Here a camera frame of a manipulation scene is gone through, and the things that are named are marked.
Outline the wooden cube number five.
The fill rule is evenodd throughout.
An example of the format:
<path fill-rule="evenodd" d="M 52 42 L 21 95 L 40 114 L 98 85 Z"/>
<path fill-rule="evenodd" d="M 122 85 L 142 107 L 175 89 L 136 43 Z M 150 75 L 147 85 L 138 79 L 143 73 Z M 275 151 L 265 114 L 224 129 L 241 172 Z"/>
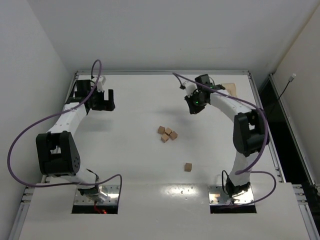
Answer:
<path fill-rule="evenodd" d="M 178 137 L 178 134 L 175 131 L 172 131 L 169 135 L 171 140 L 175 140 Z"/>

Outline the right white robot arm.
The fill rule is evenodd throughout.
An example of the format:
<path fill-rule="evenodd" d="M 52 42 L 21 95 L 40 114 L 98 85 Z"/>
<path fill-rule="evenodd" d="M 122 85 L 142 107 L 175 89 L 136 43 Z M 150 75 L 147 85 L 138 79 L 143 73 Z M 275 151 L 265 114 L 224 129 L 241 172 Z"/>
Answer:
<path fill-rule="evenodd" d="M 252 167 L 269 143 L 266 118 L 260 113 L 261 110 L 248 107 L 249 103 L 230 95 L 225 86 L 215 85 L 207 74 L 196 77 L 192 82 L 181 83 L 180 88 L 186 91 L 184 99 L 191 115 L 196 115 L 207 105 L 211 105 L 233 122 L 232 141 L 236 155 L 222 189 L 230 198 L 247 191 Z"/>

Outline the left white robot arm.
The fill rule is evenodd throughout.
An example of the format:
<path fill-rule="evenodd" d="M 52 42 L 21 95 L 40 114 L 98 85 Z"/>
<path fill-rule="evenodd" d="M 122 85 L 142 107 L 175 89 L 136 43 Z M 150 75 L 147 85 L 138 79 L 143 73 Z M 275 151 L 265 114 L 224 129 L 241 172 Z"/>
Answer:
<path fill-rule="evenodd" d="M 115 109 L 112 89 L 108 90 L 108 99 L 105 99 L 105 82 L 105 76 L 76 80 L 63 106 L 65 113 L 46 133 L 36 137 L 41 173 L 76 183 L 82 196 L 100 204 L 108 200 L 108 190 L 97 185 L 99 176 L 81 162 L 74 135 L 89 111 L 111 112 Z"/>

